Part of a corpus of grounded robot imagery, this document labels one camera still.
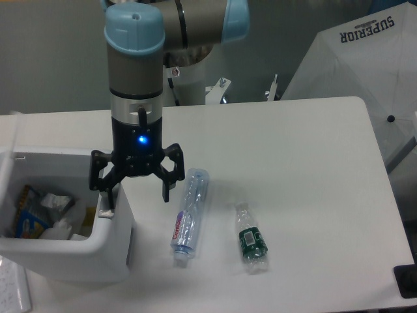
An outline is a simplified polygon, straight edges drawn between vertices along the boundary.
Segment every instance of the white plastic bin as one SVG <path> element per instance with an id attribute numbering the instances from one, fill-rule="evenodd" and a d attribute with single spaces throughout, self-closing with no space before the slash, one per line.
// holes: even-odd
<path id="1" fill-rule="evenodd" d="M 0 192 L 0 235 L 6 236 L 0 238 L 0 255 L 58 280 L 116 282 L 125 279 L 129 275 L 130 241 L 136 223 L 122 185 L 113 217 L 101 217 L 100 211 L 108 211 L 109 207 L 99 192 L 89 190 L 90 150 L 25 147 L 14 151 L 10 179 L 0 177 L 0 188 L 6 189 L 2 203 Z M 18 199 L 25 185 L 69 194 L 84 199 L 88 207 L 97 206 L 90 237 L 83 241 L 12 238 Z"/>

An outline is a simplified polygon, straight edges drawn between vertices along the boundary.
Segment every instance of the light blue robot joint cap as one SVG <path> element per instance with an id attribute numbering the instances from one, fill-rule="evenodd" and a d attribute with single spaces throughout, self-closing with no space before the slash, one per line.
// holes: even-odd
<path id="1" fill-rule="evenodd" d="M 106 10 L 104 36 L 108 44 L 132 56 L 149 55 L 163 47 L 164 20 L 158 8 L 125 2 Z"/>
<path id="2" fill-rule="evenodd" d="M 249 33 L 248 0 L 227 0 L 222 43 L 243 39 Z"/>

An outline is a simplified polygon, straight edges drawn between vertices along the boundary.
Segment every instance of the white umbrella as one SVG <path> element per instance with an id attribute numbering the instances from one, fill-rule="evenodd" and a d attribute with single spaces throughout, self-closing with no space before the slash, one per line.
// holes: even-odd
<path id="1" fill-rule="evenodd" d="M 417 111 L 416 6 L 318 33 L 282 99 L 341 96 L 365 100 L 386 163 L 409 142 Z"/>

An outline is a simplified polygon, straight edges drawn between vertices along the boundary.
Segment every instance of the clear plastic bottle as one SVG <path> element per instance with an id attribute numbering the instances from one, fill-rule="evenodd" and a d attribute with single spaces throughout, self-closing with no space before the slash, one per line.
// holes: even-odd
<path id="1" fill-rule="evenodd" d="M 246 202 L 239 202 L 235 205 L 235 209 L 240 248 L 248 272 L 256 274 L 268 270 L 268 258 L 266 256 L 268 247 L 257 227 L 256 220 L 249 212 L 249 205 Z"/>
<path id="2" fill-rule="evenodd" d="M 186 265 L 188 258 L 194 256 L 208 183 L 209 174 L 205 170 L 188 170 L 171 240 L 174 260 L 179 265 Z"/>

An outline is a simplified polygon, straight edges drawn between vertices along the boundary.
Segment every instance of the white table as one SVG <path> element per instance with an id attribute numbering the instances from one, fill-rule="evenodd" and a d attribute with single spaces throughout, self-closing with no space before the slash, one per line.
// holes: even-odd
<path id="1" fill-rule="evenodd" d="M 0 117 L 0 131 L 10 119 Z M 333 98 L 164 109 L 164 147 L 211 176 L 197 256 L 173 267 L 183 184 L 125 179 L 137 231 L 132 275 L 73 284 L 28 272 L 34 312 L 335 312 L 408 306 L 393 274 L 412 263 L 364 103 Z M 109 111 L 28 115 L 21 145 L 111 149 Z M 231 204 L 248 200 L 270 270 L 245 273 Z"/>

